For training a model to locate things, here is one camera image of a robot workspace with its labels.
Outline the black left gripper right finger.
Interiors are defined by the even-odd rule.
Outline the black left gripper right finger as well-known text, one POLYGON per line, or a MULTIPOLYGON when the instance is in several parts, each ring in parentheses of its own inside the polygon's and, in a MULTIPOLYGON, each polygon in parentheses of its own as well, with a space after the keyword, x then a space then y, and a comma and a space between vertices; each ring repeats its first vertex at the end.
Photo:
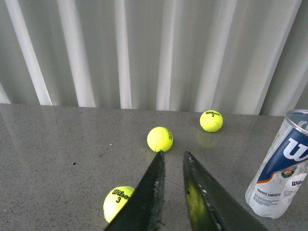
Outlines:
POLYGON ((183 157, 184 188, 193 231, 266 231, 188 151, 183 157))

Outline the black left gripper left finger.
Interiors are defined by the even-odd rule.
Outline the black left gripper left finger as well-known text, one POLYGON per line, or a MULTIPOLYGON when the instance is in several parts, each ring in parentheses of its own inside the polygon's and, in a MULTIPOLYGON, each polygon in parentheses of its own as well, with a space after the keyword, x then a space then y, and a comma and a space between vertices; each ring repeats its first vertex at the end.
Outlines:
POLYGON ((158 231, 165 191, 165 157, 159 151, 132 197, 107 225, 106 231, 158 231))

